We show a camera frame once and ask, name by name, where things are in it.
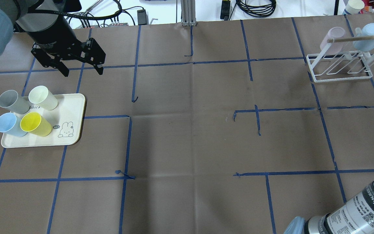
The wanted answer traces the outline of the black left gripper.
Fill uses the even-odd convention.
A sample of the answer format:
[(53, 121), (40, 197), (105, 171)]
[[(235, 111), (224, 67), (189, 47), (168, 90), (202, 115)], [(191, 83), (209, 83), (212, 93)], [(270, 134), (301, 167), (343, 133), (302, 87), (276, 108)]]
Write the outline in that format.
[(50, 9), (34, 9), (26, 14), (26, 33), (34, 40), (31, 54), (43, 67), (58, 69), (64, 77), (69, 76), (64, 60), (88, 63), (102, 75), (105, 52), (94, 38), (78, 40), (64, 15)]

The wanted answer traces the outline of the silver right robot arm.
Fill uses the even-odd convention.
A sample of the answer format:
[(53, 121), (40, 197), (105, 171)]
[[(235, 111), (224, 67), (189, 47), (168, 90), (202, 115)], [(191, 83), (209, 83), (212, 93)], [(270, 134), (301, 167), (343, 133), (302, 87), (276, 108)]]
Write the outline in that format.
[(374, 181), (333, 213), (297, 216), (286, 234), (374, 234)]

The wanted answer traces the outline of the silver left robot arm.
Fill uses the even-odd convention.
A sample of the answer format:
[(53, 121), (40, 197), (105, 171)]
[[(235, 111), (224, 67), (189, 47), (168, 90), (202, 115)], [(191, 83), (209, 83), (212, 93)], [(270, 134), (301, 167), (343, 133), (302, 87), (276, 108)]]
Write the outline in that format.
[(0, 55), (19, 25), (33, 40), (31, 54), (45, 68), (54, 68), (67, 77), (64, 61), (77, 60), (103, 74), (106, 54), (94, 38), (77, 39), (52, 0), (0, 0)]

